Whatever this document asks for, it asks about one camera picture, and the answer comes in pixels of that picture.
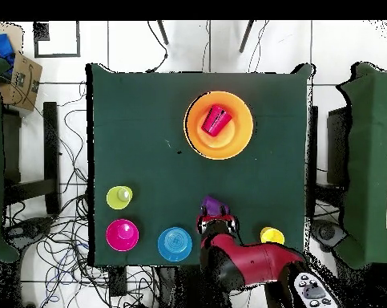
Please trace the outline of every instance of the yellow cup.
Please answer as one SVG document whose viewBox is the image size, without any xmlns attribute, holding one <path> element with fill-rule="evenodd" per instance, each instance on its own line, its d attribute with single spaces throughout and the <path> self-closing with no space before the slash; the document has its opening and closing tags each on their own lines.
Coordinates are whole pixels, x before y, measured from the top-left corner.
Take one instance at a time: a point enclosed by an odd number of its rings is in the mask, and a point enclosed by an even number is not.
<svg viewBox="0 0 387 308">
<path fill-rule="evenodd" d="M 260 232 L 260 240 L 261 240 L 261 243 L 275 242 L 283 245 L 284 235 L 278 229 L 274 229 L 272 227 L 265 227 L 265 228 L 262 228 Z"/>
<path fill-rule="evenodd" d="M 131 188 L 123 185 L 113 187 L 107 192 L 107 203 L 112 209 L 119 210 L 127 207 L 131 199 Z"/>
</svg>

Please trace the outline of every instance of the orange plate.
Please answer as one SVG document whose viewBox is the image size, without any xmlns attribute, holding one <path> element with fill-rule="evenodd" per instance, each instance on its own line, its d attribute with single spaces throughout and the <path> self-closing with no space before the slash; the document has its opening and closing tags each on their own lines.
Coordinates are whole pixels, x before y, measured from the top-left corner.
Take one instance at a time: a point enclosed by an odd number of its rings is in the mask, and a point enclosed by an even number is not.
<svg viewBox="0 0 387 308">
<path fill-rule="evenodd" d="M 212 105 L 219 105 L 232 119 L 212 137 L 202 130 L 202 124 Z M 247 105 L 236 95 L 213 91 L 198 97 L 188 108 L 183 122 L 184 134 L 191 147 L 212 160 L 225 160 L 239 154 L 253 133 L 253 119 Z"/>
</svg>

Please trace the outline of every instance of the purple cup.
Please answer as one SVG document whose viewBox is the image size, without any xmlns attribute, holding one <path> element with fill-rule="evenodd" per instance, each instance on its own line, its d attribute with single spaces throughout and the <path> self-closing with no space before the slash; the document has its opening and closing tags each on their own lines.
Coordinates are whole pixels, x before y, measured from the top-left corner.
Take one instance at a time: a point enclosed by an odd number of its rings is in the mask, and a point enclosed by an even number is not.
<svg viewBox="0 0 387 308">
<path fill-rule="evenodd" d="M 219 202 L 216 198 L 206 196 L 202 201 L 202 207 L 206 207 L 209 216 L 218 216 L 221 214 L 220 207 L 224 206 L 226 214 L 230 213 L 230 208 L 225 203 Z"/>
<path fill-rule="evenodd" d="M 107 227 L 107 243 L 114 250 L 119 252 L 131 250 L 138 240 L 138 228 L 129 220 L 115 220 Z"/>
<path fill-rule="evenodd" d="M 202 130 L 215 137 L 231 119 L 232 117 L 223 108 L 213 105 L 204 120 Z"/>
</svg>

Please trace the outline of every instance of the magenta bowl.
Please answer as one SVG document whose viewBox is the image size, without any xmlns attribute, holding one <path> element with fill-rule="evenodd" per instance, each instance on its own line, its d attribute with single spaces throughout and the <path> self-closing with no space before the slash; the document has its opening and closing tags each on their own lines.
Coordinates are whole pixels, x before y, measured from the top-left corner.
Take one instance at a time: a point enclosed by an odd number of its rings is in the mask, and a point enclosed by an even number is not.
<svg viewBox="0 0 387 308">
<path fill-rule="evenodd" d="M 119 252 L 127 252 L 135 247 L 139 240 L 136 225 L 129 220 L 115 220 L 107 227 L 107 244 Z"/>
</svg>

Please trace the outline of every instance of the bowl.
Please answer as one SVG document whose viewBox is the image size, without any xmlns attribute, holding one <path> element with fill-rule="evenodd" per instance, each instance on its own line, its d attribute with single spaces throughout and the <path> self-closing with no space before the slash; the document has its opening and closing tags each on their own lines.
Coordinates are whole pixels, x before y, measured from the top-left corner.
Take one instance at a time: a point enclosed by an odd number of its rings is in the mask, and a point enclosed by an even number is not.
<svg viewBox="0 0 387 308">
<path fill-rule="evenodd" d="M 213 105 L 221 107 L 232 117 L 217 136 L 210 136 L 202 129 Z M 252 138 L 253 119 L 242 99 L 229 92 L 212 91 L 202 94 L 189 106 L 183 129 L 188 143 L 201 156 L 225 160 L 238 155 L 246 147 Z"/>
<path fill-rule="evenodd" d="M 158 250 L 168 261 L 182 261 L 191 252 L 191 237 L 186 230 L 179 227 L 166 229 L 159 236 Z"/>
<path fill-rule="evenodd" d="M 138 228 L 129 220 L 115 220 L 107 227 L 107 244 L 114 250 L 127 252 L 135 247 L 138 240 Z"/>
<path fill-rule="evenodd" d="M 131 201 L 133 193 L 131 188 L 123 185 L 113 187 L 107 192 L 107 204 L 112 209 L 126 208 Z"/>
<path fill-rule="evenodd" d="M 275 242 L 275 243 L 280 243 L 281 245 L 283 245 L 284 244 L 284 235 L 278 229 L 274 229 L 271 227 L 265 227 L 260 232 L 260 240 L 261 240 L 261 243 Z"/>
</svg>

